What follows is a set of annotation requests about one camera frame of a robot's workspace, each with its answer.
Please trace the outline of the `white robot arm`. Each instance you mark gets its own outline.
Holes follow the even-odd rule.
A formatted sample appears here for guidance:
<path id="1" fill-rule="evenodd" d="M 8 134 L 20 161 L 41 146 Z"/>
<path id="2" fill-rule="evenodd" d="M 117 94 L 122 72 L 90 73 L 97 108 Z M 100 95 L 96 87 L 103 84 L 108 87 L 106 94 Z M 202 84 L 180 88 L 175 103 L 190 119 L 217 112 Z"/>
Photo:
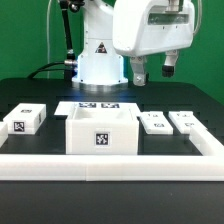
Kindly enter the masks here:
<path id="1" fill-rule="evenodd" d="M 146 57 L 166 55 L 162 75 L 171 77 L 179 51 L 191 46 L 195 8 L 191 0 L 87 0 L 84 48 L 78 56 L 76 88 L 107 92 L 128 85 L 124 59 L 130 59 L 133 83 L 147 82 Z"/>

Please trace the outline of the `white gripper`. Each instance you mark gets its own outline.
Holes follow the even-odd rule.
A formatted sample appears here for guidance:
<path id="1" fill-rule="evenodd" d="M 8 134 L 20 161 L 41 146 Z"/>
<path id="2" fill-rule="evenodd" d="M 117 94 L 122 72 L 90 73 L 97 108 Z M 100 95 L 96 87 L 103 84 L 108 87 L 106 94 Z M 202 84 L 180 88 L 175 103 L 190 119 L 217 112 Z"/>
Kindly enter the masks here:
<path id="1" fill-rule="evenodd" d="M 191 0 L 115 2 L 113 46 L 118 54 L 131 57 L 133 83 L 136 86 L 147 83 L 147 59 L 144 55 L 167 51 L 162 76 L 170 78 L 174 75 L 178 49 L 192 44 L 194 19 L 195 9 Z"/>

